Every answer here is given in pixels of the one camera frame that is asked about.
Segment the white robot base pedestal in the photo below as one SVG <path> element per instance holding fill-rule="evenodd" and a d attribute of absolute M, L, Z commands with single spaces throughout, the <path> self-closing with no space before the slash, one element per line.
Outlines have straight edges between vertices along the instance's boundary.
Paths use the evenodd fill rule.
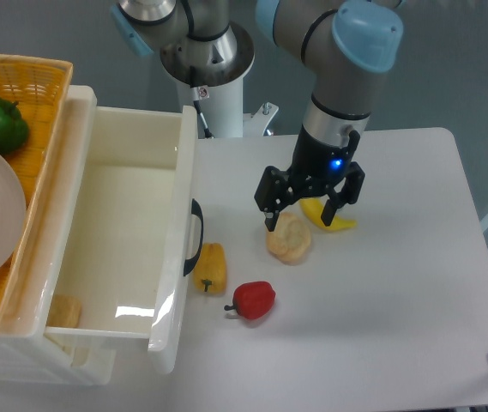
<path fill-rule="evenodd" d="M 215 39 L 187 36 L 160 52 L 165 72 L 176 85 L 180 106 L 192 106 L 200 138 L 270 136 L 279 107 L 264 102 L 244 111 L 244 78 L 255 61 L 253 41 L 232 22 Z"/>

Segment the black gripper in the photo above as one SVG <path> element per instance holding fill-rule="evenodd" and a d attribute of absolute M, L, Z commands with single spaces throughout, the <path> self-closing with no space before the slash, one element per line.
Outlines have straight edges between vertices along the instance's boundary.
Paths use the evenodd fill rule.
<path fill-rule="evenodd" d="M 301 198 L 328 197 L 321 214 L 325 227 L 332 224 L 338 209 L 358 201 L 365 173 L 352 158 L 360 134 L 351 130 L 347 137 L 347 145 L 338 147 L 321 142 L 302 129 L 289 168 L 265 168 L 255 200 L 264 212 L 269 232 L 276 229 L 280 212 Z"/>

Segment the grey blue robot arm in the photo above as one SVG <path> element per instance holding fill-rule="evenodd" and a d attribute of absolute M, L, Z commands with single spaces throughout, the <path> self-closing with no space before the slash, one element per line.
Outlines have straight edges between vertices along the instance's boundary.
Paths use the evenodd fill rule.
<path fill-rule="evenodd" d="M 395 7 L 372 1 L 256 4 L 264 35 L 316 78 L 291 165 L 266 167 L 256 189 L 268 230 L 300 199 L 325 199 L 325 225 L 358 200 L 364 171 L 353 156 L 404 32 Z M 230 20 L 227 2 L 117 1 L 111 18 L 136 55 L 159 54 L 179 103 L 195 108 L 203 137 L 241 137 L 256 126 L 257 117 L 243 110 L 254 45 Z"/>

